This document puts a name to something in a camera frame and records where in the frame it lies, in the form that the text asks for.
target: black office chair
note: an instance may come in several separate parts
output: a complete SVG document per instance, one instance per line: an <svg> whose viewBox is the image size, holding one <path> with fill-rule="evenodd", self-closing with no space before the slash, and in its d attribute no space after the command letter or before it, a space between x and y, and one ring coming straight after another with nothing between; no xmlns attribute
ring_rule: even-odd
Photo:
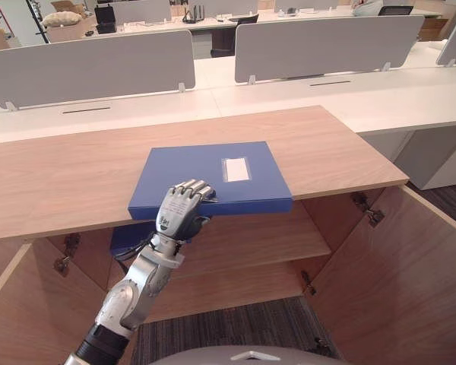
<svg viewBox="0 0 456 365"><path fill-rule="evenodd" d="M236 27L242 24L253 24L256 23L258 20L258 14L252 16L252 17L241 17L238 19L238 22L236 22ZM211 50L211 57L212 58L217 58L217 57L227 57L227 56L234 56L235 55L235 41L236 38L233 37L233 42L231 45L230 49L212 49Z"/></svg>
<svg viewBox="0 0 456 365"><path fill-rule="evenodd" d="M382 6L378 16L382 15L409 15L413 9L413 6L401 6L401 5L389 5Z"/></svg>

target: cabinet top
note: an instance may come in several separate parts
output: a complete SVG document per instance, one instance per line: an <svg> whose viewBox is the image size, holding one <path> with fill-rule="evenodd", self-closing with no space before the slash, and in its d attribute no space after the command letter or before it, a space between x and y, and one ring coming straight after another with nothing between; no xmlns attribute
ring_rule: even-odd
<svg viewBox="0 0 456 365"><path fill-rule="evenodd" d="M150 148L242 141L268 143L294 199L408 180L320 106L16 141L0 144L0 239L131 223Z"/></svg>

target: open cabinet door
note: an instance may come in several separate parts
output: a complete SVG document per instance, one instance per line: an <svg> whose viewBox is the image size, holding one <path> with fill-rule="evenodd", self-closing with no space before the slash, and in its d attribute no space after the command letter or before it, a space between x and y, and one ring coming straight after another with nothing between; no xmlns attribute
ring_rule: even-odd
<svg viewBox="0 0 456 365"><path fill-rule="evenodd" d="M360 221L309 302L349 362L456 365L456 222L406 187L372 208L383 221Z"/></svg>
<svg viewBox="0 0 456 365"><path fill-rule="evenodd" d="M62 277L62 257L47 239L22 245L0 276L0 365L63 363L76 351L105 291L74 263ZM121 364L130 363L135 341Z"/></svg>

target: blue box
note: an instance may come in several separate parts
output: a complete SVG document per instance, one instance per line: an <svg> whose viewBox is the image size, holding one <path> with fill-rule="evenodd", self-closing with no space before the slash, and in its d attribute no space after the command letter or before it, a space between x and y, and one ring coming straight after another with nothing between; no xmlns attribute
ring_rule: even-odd
<svg viewBox="0 0 456 365"><path fill-rule="evenodd" d="M128 205L131 217L155 219L169 187L190 179L202 179L216 190L218 202L203 202L201 215L292 208L292 195L266 142L210 144L152 148Z"/></svg>

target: cabinet shelf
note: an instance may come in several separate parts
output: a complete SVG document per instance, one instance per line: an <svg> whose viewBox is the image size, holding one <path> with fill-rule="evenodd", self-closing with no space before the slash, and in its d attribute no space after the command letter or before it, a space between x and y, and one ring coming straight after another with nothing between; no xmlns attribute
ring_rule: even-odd
<svg viewBox="0 0 456 365"><path fill-rule="evenodd" d="M289 262L172 279L147 322L294 297L302 287Z"/></svg>
<svg viewBox="0 0 456 365"><path fill-rule="evenodd" d="M331 253L301 202L290 213L215 217L182 248L173 278L324 256ZM109 287L123 278L114 262Z"/></svg>

